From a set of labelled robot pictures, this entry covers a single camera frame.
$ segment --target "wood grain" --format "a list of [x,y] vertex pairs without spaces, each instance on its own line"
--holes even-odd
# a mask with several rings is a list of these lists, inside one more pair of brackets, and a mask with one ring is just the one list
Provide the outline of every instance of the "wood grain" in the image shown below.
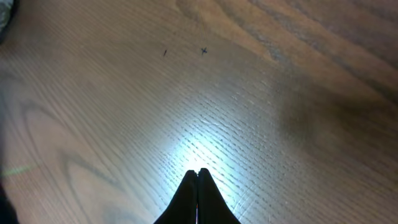
[[3,166],[35,166],[6,179],[21,223],[152,223],[201,167],[242,223],[397,223],[397,18],[391,0],[21,1],[0,46]]

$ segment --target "black object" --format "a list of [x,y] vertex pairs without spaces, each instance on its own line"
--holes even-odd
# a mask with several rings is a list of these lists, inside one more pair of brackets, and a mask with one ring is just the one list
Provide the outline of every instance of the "black object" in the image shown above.
[[240,223],[229,210],[208,169],[197,175],[187,171],[169,206],[155,224],[194,224],[198,209],[198,224]]
[[0,223],[18,224],[17,213],[7,198],[6,192],[0,184]]
[[8,30],[10,29],[11,22],[17,13],[18,7],[19,7],[19,0],[14,0],[14,2],[12,3],[12,6],[10,8],[10,18],[8,19],[7,24],[2,29],[0,29],[0,44],[6,38],[6,34],[8,33]]

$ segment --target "wooden surface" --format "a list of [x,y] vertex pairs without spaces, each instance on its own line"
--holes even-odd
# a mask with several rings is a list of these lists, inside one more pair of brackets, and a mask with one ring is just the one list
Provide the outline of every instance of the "wooden surface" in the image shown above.
[[242,223],[398,223],[397,70],[394,0],[21,0],[7,192],[21,223],[151,223],[207,167]]

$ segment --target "gray object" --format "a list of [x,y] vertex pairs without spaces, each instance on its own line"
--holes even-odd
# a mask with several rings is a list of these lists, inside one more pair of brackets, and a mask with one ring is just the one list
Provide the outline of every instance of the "gray object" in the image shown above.
[[8,24],[14,0],[0,0],[0,32]]
[[4,40],[11,19],[16,12],[17,0],[0,0],[0,43]]

